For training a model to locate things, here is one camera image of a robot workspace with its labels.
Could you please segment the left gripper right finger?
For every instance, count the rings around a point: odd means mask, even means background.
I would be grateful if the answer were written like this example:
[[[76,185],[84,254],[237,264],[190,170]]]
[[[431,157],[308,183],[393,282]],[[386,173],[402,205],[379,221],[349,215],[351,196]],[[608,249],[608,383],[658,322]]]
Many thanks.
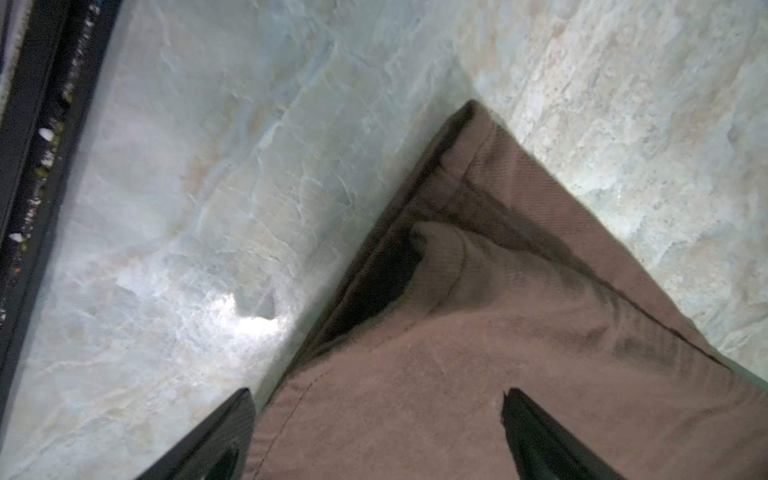
[[[520,389],[504,395],[501,421],[521,479],[621,477]]]

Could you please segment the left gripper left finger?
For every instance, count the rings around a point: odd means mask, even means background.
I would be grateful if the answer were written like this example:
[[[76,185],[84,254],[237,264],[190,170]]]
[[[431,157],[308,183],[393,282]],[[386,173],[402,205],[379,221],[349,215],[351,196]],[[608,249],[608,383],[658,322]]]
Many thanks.
[[[256,409],[247,388],[235,391],[139,480],[240,479],[254,430]]]

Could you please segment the brown trousers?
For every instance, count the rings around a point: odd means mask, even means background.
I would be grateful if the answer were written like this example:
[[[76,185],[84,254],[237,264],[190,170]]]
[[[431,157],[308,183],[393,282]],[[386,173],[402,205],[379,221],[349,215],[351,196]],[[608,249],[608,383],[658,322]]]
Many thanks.
[[[376,222],[248,479],[514,479],[519,389],[627,479],[763,479],[767,394],[479,102]]]

